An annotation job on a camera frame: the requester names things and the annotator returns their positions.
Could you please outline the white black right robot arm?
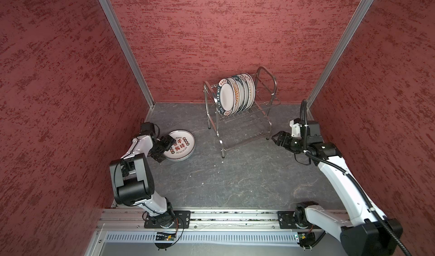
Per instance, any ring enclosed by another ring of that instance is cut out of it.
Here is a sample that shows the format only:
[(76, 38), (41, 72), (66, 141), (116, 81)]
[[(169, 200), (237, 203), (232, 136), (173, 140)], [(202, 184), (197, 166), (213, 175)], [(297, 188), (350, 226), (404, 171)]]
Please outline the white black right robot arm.
[(396, 248), (410, 255), (400, 239), (400, 222), (389, 219), (369, 198), (336, 145), (324, 142), (318, 122), (297, 118), (290, 127), (291, 132), (280, 131), (272, 141), (294, 155), (307, 156), (307, 164), (314, 164), (327, 177), (348, 214), (347, 219), (339, 218), (314, 201), (299, 203), (293, 214), (280, 212), (283, 227), (300, 229), (299, 245), (311, 249), (330, 234), (349, 256), (391, 256)]

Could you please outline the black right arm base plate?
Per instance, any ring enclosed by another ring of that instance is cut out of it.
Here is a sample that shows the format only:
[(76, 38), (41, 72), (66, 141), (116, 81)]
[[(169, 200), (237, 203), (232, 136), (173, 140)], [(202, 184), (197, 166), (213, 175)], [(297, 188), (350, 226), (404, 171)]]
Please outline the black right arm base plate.
[(280, 229), (307, 229), (296, 224), (294, 211), (278, 211), (277, 215)]

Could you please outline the stainless steel dish rack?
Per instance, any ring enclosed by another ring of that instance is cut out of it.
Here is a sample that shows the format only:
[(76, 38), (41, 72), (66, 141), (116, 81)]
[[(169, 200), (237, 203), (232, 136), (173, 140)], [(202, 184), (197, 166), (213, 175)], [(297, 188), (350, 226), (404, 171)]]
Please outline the stainless steel dish rack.
[(276, 76), (266, 67), (260, 66), (250, 77), (255, 87), (254, 100), (243, 104), (242, 108), (230, 115), (223, 114), (218, 108), (219, 85), (203, 82), (207, 124), (217, 136), (222, 158), (231, 149), (257, 139), (271, 138), (273, 125), (270, 111), (281, 104)]

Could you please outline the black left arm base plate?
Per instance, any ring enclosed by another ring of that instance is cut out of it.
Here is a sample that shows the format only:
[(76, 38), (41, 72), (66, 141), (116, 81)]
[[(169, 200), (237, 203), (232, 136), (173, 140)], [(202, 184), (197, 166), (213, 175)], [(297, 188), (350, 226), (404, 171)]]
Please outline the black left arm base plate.
[(175, 210), (173, 215), (165, 213), (155, 217), (144, 216), (145, 229), (187, 229), (189, 228), (191, 211)]

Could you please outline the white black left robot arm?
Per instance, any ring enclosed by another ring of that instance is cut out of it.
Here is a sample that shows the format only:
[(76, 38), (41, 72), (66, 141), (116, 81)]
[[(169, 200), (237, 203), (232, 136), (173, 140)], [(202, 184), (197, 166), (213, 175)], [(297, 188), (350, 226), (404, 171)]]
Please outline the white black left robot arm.
[(155, 190), (154, 178), (147, 157), (155, 139), (143, 134), (132, 140), (127, 153), (109, 165), (114, 200), (118, 205), (139, 207), (147, 220), (162, 228), (175, 226), (176, 217), (171, 203)]

